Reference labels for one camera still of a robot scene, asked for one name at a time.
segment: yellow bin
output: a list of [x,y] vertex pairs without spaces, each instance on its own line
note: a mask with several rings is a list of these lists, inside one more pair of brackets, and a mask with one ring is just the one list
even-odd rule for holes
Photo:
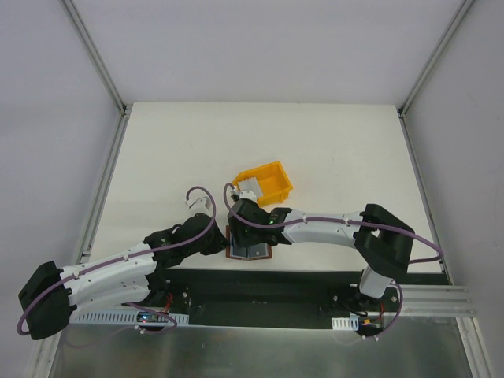
[[253,177],[258,180],[262,190],[262,197],[258,198],[260,207],[285,201],[289,196],[289,191],[294,189],[279,161],[243,171],[233,180],[232,184],[239,188],[240,181]]

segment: black mount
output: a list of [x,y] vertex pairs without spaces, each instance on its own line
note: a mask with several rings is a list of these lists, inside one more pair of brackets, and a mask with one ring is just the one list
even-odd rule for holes
[[[414,233],[410,226],[380,205],[368,204],[361,216],[364,222],[385,224]],[[355,248],[371,269],[378,274],[394,279],[405,276],[408,273],[413,239],[397,232],[384,230],[380,230],[380,234],[374,236],[372,232],[375,230],[375,228],[361,226],[359,231],[354,233]]]

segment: gray wall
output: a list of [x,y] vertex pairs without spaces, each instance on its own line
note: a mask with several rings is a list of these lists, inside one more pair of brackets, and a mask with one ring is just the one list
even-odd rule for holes
[[406,117],[448,266],[504,374],[504,2],[476,2]]
[[118,114],[57,1],[0,4],[0,376],[24,376],[17,293],[70,263]]
[[461,0],[76,0],[124,100],[400,105]]

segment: metal frame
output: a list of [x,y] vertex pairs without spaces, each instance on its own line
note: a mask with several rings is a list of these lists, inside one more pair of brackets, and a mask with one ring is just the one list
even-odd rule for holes
[[[425,194],[424,181],[422,180],[413,144],[408,135],[407,127],[403,118],[410,109],[411,105],[414,103],[425,82],[432,74],[434,68],[437,66],[439,60],[442,58],[443,52],[446,50],[450,41],[460,28],[462,21],[467,17],[475,2],[476,0],[462,1],[440,41],[435,46],[435,49],[423,67],[421,74],[418,76],[404,104],[398,111],[405,135],[406,145],[412,158],[413,170],[417,177],[422,201],[428,215],[429,226],[434,240],[437,243],[439,242],[439,238],[435,225],[432,221],[430,206]],[[128,108],[124,104],[124,101],[122,100],[122,97],[120,96],[120,93],[117,90],[117,87],[114,84],[73,0],[60,0],[60,3],[68,15],[69,20],[83,44],[92,65],[95,67],[98,76],[101,78],[106,90],[121,114],[120,122],[109,148],[109,154],[106,159],[105,167],[102,170],[102,178],[94,196],[93,206],[91,207],[86,228],[84,229],[83,235],[78,244],[74,260],[78,263],[89,257],[88,252],[91,250],[95,238],[106,194],[109,189],[113,170],[120,151],[120,145],[128,123],[131,107]],[[480,336],[479,325],[477,323],[477,319],[475,318],[476,314],[474,312],[473,304],[471,303],[467,290],[464,287],[403,285],[403,290],[405,296],[402,313],[403,316],[456,317],[473,376],[483,377],[492,375],[487,351],[484,348],[484,343]],[[59,334],[37,343],[35,353],[33,354],[30,365],[28,366],[27,376],[44,378],[49,376],[54,356],[57,351],[58,342]]]
[[457,324],[472,376],[474,378],[495,376],[487,348],[481,338],[478,320],[475,317],[470,319],[458,318]]
[[91,39],[89,31],[87,30],[76,5],[73,3],[73,0],[60,0],[60,3],[63,6],[63,9],[65,10],[67,16],[69,17],[70,22],[72,23],[77,36],[82,42],[84,49],[86,50],[92,65],[96,69],[98,76],[100,76],[100,79],[102,79],[106,90],[109,92],[112,101],[119,110],[119,113],[121,115],[124,114],[126,105],[124,104],[124,101],[122,100],[122,97],[120,96],[119,91],[117,90],[117,87],[109,74],[109,70],[103,62],[102,56],[98,52],[93,39]]
[[120,146],[123,142],[126,127],[128,126],[130,113],[131,108],[127,106],[124,114],[120,117],[119,124],[117,125],[111,147],[109,148],[106,163],[102,170],[98,190],[94,195],[93,206],[91,207],[89,217],[87,218],[86,228],[79,242],[77,256],[73,259],[73,261],[75,261],[76,263],[80,263],[82,261],[82,258],[89,258],[89,255],[91,253],[91,248],[93,247],[93,242],[95,240],[96,230],[100,222],[103,206],[105,205],[106,195],[109,191],[110,181],[112,180],[113,170],[116,167]]
[[411,91],[406,96],[404,104],[399,108],[399,115],[401,117],[404,117],[408,110],[410,110],[411,105],[418,96],[418,93],[434,71],[434,68],[437,66],[439,60],[443,56],[443,53],[447,49],[452,38],[457,33],[457,30],[462,25],[462,22],[468,16],[469,11],[471,10],[475,2],[476,0],[463,0],[458,7],[457,12],[455,12],[450,23],[448,24],[448,27],[444,31],[443,35],[441,35],[441,39],[438,41],[437,45],[435,45],[435,48],[432,51],[431,56],[428,58],[427,63],[425,63],[423,69],[421,70],[421,73],[418,76],[417,81],[413,85],[413,88],[411,88]]

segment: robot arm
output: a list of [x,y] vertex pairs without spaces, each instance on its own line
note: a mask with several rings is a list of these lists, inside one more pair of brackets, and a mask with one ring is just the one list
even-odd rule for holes
[[[339,215],[305,213],[288,208],[275,208],[267,213],[253,199],[238,198],[228,215],[233,240],[238,246],[315,242],[354,248],[369,264],[362,273],[359,292],[374,299],[383,296],[392,280],[407,273],[413,245],[410,237],[383,230],[375,235],[374,228],[348,223],[350,220],[372,222],[413,232],[411,227],[381,206],[368,204],[363,212]],[[236,215],[254,224],[284,226],[256,228],[244,224]]]
[[28,314],[26,321],[31,338],[54,335],[71,319],[93,309],[165,297],[168,290],[162,275],[165,269],[180,264],[192,254],[215,254],[225,249],[228,241],[213,223],[205,235],[185,246],[158,250],[194,238],[209,225],[212,218],[207,197],[187,204],[192,217],[183,224],[154,232],[119,254],[61,269],[54,261],[40,265],[19,294],[23,310],[52,284],[65,278],[69,280],[52,290]]

